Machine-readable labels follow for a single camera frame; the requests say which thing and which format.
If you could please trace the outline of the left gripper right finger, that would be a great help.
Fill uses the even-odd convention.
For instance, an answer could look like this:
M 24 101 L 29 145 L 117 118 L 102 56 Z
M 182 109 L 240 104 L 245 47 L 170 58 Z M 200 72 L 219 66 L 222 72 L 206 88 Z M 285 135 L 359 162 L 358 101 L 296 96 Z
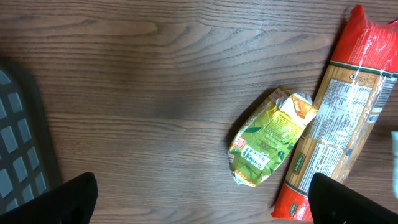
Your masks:
M 315 224 L 397 224 L 396 213 L 322 173 L 313 176 L 308 201 Z

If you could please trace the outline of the orange spaghetti package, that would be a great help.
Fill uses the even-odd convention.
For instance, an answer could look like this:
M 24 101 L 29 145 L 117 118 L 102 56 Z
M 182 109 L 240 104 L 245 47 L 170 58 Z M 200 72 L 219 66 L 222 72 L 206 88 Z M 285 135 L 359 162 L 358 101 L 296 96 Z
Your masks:
M 355 6 L 314 100 L 318 114 L 297 143 L 272 217 L 312 221 L 314 174 L 343 182 L 397 81 L 397 22 L 372 21 Z

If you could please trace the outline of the teal wet wipes pack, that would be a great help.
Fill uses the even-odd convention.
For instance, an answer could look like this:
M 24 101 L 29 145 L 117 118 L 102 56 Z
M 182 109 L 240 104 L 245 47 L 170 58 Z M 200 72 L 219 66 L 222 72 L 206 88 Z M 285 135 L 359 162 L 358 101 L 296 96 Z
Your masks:
M 398 198 L 398 132 L 392 131 L 393 174 L 392 189 L 395 198 Z

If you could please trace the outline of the green tea packet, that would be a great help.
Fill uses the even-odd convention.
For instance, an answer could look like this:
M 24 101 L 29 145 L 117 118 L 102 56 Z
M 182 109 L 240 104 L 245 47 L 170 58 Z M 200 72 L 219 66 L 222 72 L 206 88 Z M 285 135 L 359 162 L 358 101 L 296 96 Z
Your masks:
M 279 86 L 240 127 L 228 149 L 229 167 L 239 185 L 257 187 L 283 163 L 316 117 L 306 91 Z

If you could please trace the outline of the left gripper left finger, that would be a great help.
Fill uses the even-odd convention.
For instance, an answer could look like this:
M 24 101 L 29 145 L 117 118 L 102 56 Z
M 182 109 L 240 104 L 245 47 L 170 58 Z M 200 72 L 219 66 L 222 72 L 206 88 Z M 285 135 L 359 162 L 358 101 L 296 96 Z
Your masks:
M 94 173 L 85 172 L 39 197 L 1 215 L 3 224 L 86 224 L 98 198 Z

